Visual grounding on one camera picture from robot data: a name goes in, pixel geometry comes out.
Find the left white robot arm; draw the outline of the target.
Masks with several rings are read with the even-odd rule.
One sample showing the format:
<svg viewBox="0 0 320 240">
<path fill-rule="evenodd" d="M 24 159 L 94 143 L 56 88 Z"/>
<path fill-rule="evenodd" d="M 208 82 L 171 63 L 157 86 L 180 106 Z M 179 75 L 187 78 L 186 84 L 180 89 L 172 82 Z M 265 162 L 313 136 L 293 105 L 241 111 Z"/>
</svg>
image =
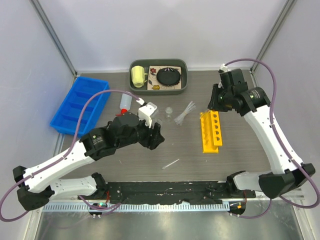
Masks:
<svg viewBox="0 0 320 240">
<path fill-rule="evenodd" d="M 84 178 L 63 179 L 66 174 L 82 166 L 114 155 L 116 150 L 139 143 L 154 150 L 164 142 L 161 125 L 147 125 L 133 113 L 125 113 L 83 135 L 64 152 L 37 166 L 17 166 L 13 176 L 18 183 L 17 197 L 26 211 L 45 206 L 56 197 L 87 197 L 102 199 L 108 185 L 101 174 L 95 172 Z"/>
</svg>

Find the yellow test tube rack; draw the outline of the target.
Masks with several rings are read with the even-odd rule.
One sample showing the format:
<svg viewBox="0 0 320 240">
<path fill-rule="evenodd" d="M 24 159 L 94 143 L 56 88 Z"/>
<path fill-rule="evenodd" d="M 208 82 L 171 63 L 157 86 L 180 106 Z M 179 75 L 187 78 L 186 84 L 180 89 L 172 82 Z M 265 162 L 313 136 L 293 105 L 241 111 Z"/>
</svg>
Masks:
<svg viewBox="0 0 320 240">
<path fill-rule="evenodd" d="M 200 130 L 202 150 L 204 154 L 218 154 L 219 147 L 223 146 L 219 113 L 211 110 L 203 115 L 200 113 Z"/>
</svg>

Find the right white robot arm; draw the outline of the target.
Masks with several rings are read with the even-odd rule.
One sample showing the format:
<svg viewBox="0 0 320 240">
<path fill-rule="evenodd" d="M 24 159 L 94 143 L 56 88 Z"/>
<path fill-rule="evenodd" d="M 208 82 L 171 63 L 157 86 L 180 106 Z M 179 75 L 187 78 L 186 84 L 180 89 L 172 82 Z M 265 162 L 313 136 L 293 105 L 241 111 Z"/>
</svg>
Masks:
<svg viewBox="0 0 320 240">
<path fill-rule="evenodd" d="M 244 190 L 264 193 L 274 199 L 301 187 L 316 170 L 295 153 L 279 127 L 270 117 L 271 101 L 260 87 L 249 88 L 241 69 L 219 71 L 220 83 L 213 85 L 208 109 L 217 112 L 235 110 L 256 134 L 270 164 L 270 171 L 239 171 L 227 177 L 226 193 L 233 198 Z"/>
</svg>

